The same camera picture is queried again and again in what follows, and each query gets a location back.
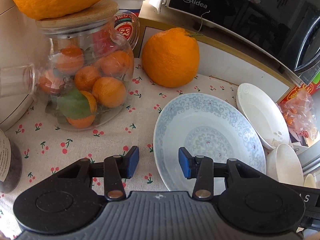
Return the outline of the cherry print tablecloth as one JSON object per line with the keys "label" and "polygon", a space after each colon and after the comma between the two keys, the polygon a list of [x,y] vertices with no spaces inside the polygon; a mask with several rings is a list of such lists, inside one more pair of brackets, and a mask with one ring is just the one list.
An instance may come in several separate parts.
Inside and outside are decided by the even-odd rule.
{"label": "cherry print tablecloth", "polygon": [[123,180],[126,191],[164,191],[153,155],[153,130],[163,107],[173,98],[192,92],[213,95],[235,104],[236,85],[212,76],[197,75],[179,88],[164,88],[153,83],[135,61],[135,71],[127,102],[112,120],[83,131],[67,131],[45,116],[39,103],[7,130],[8,138],[20,149],[22,175],[9,194],[1,194],[1,232],[9,238],[20,234],[12,206],[16,197],[81,158],[101,162],[115,154],[139,147],[139,163],[134,176]]}

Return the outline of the large orange on table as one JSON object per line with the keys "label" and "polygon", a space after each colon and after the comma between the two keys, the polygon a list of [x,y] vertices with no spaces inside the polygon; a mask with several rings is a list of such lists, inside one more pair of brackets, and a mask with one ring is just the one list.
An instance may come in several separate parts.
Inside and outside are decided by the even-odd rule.
{"label": "large orange on table", "polygon": [[175,88],[193,80],[200,64],[197,40],[183,28],[152,35],[142,50],[142,67],[156,84]]}

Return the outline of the plastic bag of snacks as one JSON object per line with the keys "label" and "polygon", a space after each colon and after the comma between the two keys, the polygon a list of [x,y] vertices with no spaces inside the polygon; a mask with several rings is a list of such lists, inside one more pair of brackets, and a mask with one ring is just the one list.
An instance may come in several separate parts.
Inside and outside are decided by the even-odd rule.
{"label": "plastic bag of snacks", "polygon": [[301,89],[291,100],[281,102],[279,107],[288,128],[305,138],[316,139],[316,108],[312,96],[306,90]]}

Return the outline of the white Changhong air fryer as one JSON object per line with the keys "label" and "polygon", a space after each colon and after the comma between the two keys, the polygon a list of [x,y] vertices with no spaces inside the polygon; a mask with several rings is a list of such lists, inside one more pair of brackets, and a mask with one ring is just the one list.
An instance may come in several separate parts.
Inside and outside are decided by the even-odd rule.
{"label": "white Changhong air fryer", "polygon": [[[36,61],[44,35],[35,20],[21,13],[13,0],[1,0],[1,69]],[[7,131],[27,111],[33,98],[27,94],[1,99],[1,130]]]}

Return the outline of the plastic jar of dark seeds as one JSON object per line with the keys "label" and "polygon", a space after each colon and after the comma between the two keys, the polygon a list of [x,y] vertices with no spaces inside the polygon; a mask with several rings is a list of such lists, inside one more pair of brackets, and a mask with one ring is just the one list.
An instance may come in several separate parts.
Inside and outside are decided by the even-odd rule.
{"label": "plastic jar of dark seeds", "polygon": [[13,191],[22,174],[22,156],[19,148],[11,142],[6,134],[1,130],[1,182],[2,193]]}

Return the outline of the red gift box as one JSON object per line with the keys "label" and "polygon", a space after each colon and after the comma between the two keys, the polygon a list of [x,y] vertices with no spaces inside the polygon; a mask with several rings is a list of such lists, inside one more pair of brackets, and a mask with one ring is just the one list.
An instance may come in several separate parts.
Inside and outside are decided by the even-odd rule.
{"label": "red gift box", "polygon": [[290,90],[290,92],[281,100],[281,102],[286,102],[294,98],[298,92],[302,90],[306,90],[310,95],[316,93],[320,88],[320,73],[318,73],[309,85],[302,84],[300,87],[296,85]]}

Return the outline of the white speckled bowl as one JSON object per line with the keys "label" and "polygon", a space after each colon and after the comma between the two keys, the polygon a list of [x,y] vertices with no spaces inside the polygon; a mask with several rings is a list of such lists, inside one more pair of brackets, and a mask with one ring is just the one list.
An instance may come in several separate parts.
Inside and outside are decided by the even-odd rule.
{"label": "white speckled bowl", "polygon": [[288,144],[278,145],[266,156],[266,174],[280,183],[304,185],[300,161]]}

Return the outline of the glass jar with tangerines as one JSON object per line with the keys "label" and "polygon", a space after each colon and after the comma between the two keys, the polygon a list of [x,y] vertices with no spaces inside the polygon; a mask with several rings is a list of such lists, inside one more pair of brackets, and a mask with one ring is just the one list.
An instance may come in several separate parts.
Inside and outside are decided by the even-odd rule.
{"label": "glass jar with tangerines", "polygon": [[124,107],[134,70],[129,41],[114,27],[112,0],[70,15],[37,21],[37,90],[58,128],[84,130],[114,118]]}

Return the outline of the cream bowl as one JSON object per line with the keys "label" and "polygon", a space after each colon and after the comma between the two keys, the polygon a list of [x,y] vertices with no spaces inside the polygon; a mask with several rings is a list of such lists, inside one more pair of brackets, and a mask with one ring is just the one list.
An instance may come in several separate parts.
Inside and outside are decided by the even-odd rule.
{"label": "cream bowl", "polygon": [[306,176],[306,178],[304,180],[304,187],[308,187],[308,188],[312,188],[312,189],[317,188],[315,178],[312,174],[308,174]]}

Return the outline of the blue patterned porcelain plate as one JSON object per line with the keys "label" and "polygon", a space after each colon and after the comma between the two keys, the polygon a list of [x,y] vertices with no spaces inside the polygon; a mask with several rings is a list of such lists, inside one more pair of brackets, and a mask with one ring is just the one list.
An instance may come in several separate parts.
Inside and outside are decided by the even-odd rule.
{"label": "blue patterned porcelain plate", "polygon": [[235,107],[212,95],[189,93],[172,99],[162,109],[153,133],[156,166],[167,189],[192,193],[195,180],[183,175],[180,147],[216,163],[236,158],[266,172],[263,146],[252,125]]}

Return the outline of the white cabinet under microwave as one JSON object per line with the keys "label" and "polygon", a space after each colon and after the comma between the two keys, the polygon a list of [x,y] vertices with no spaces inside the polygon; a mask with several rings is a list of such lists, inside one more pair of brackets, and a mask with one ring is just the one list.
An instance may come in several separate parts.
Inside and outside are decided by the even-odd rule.
{"label": "white cabinet under microwave", "polygon": [[[146,41],[153,34],[181,27],[193,34],[200,19],[176,10],[157,11],[145,1],[139,13],[140,36],[134,49],[139,58]],[[203,26],[196,37],[200,50],[199,74],[235,85],[251,83],[273,100],[280,102],[295,86],[287,73],[279,71],[279,62],[254,46],[220,28]]]}

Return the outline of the white swirl pattern plate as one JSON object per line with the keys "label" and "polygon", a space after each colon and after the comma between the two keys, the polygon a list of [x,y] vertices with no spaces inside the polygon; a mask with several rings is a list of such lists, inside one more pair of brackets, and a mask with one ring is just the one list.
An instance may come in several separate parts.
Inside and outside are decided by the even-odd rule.
{"label": "white swirl pattern plate", "polygon": [[236,105],[265,148],[273,150],[290,142],[289,130],[280,109],[263,90],[253,84],[242,83],[237,88]]}

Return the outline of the black Midea microwave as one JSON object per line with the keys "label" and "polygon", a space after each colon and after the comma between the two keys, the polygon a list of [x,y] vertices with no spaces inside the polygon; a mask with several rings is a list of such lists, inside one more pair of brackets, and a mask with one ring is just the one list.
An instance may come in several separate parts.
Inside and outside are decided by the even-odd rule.
{"label": "black Midea microwave", "polygon": [[319,73],[319,0],[162,0],[271,55],[305,84]]}

